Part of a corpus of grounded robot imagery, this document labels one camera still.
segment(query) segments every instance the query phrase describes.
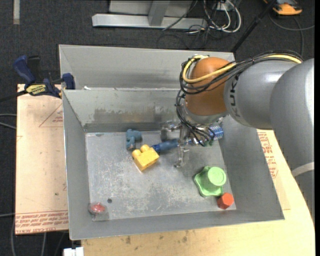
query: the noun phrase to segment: green cylinder cap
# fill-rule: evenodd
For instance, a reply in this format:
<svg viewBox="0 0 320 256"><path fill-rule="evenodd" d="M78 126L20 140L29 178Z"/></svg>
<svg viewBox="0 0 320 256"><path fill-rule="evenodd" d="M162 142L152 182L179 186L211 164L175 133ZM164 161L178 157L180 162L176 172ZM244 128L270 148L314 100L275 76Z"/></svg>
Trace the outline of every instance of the green cylinder cap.
<svg viewBox="0 0 320 256"><path fill-rule="evenodd" d="M219 167L206 166L194 176L194 182L203 197L221 196L224 193L223 185L226 181L226 173Z"/></svg>
<svg viewBox="0 0 320 256"><path fill-rule="evenodd" d="M208 179L215 186L223 186L227 181L224 170L219 167L212 167L208 170Z"/></svg>

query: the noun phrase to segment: yellow lego brick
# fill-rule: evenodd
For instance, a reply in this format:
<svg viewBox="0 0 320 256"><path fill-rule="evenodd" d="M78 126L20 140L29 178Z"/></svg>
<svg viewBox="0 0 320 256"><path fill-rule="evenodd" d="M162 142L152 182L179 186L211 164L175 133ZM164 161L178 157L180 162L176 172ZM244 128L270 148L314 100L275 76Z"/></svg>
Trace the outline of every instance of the yellow lego brick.
<svg viewBox="0 0 320 256"><path fill-rule="evenodd" d="M158 160L159 155L153 147L149 147L145 144L142 145L140 150L134 150L132 152L132 157L139 170L144 171L147 167L153 165Z"/></svg>

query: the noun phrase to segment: blue toy piece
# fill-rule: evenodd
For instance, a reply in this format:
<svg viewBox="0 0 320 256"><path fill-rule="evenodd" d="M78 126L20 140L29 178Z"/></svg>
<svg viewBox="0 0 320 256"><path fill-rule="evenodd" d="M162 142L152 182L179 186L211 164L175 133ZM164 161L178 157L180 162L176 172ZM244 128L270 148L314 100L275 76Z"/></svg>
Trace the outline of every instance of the blue toy piece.
<svg viewBox="0 0 320 256"><path fill-rule="evenodd" d="M167 150L177 148L178 145L179 145L178 139L175 138L175 139L170 139L170 140L161 142L156 145L152 145L151 147L154 148L156 152L162 152L162 151L167 151Z"/></svg>
<svg viewBox="0 0 320 256"><path fill-rule="evenodd" d="M127 150L136 149L136 141L140 141L142 138L141 131L128 129L125 135L126 135L126 149Z"/></svg>

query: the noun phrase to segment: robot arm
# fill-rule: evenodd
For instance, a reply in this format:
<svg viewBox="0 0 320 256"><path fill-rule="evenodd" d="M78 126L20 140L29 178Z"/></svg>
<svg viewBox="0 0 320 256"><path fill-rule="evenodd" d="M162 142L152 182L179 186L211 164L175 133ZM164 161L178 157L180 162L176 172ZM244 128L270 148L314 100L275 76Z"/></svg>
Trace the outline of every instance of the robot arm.
<svg viewBox="0 0 320 256"><path fill-rule="evenodd" d="M194 58L182 65L184 103L177 106L182 124L202 131L191 137L205 146L211 139L205 132L228 114L245 126L272 129L315 223L314 59L279 52L231 63Z"/></svg>

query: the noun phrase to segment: metal stand base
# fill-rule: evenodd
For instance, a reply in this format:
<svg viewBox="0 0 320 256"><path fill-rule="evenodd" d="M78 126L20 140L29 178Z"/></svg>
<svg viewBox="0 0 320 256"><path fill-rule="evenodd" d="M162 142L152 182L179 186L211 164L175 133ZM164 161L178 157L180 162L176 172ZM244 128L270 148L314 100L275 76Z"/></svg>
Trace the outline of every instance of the metal stand base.
<svg viewBox="0 0 320 256"><path fill-rule="evenodd" d="M150 25L146 15L95 14L92 16L93 27L124 27L165 29L177 21L177 17L163 17L160 25ZM202 18L183 18L172 29L189 29L192 25L202 25Z"/></svg>

